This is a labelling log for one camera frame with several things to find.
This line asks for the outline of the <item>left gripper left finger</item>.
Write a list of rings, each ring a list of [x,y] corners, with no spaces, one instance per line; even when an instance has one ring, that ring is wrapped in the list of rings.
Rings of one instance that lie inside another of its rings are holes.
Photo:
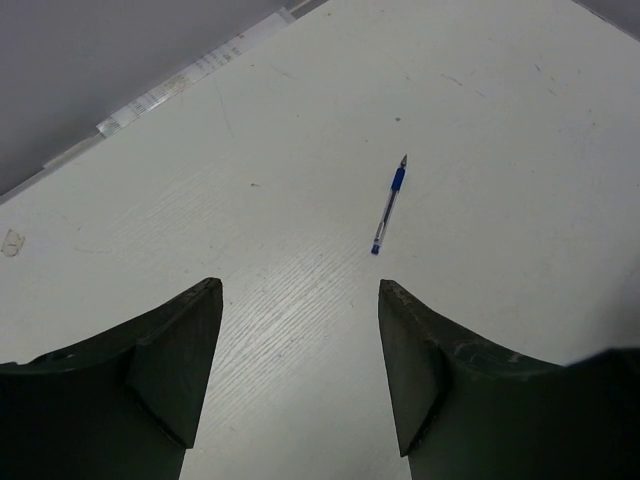
[[[207,278],[103,333],[1,367],[5,479],[176,479],[223,312]]]

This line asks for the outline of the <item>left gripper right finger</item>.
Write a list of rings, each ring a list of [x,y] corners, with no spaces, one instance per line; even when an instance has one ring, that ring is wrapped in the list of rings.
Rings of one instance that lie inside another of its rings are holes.
[[[560,366],[496,344],[379,285],[399,451],[415,479],[635,479],[639,352]]]

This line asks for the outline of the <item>blue pen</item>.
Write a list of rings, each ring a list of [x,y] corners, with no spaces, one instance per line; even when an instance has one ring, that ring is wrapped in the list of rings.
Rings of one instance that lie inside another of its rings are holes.
[[[372,247],[370,251],[372,255],[378,255],[380,252],[386,231],[389,226],[389,221],[392,214],[392,210],[396,202],[396,198],[403,184],[404,176],[406,174],[407,164],[408,164],[408,155],[405,154],[402,160],[400,161],[391,182],[389,196],[386,201],[381,220],[378,224],[378,227],[376,229],[374,239],[372,242]]]

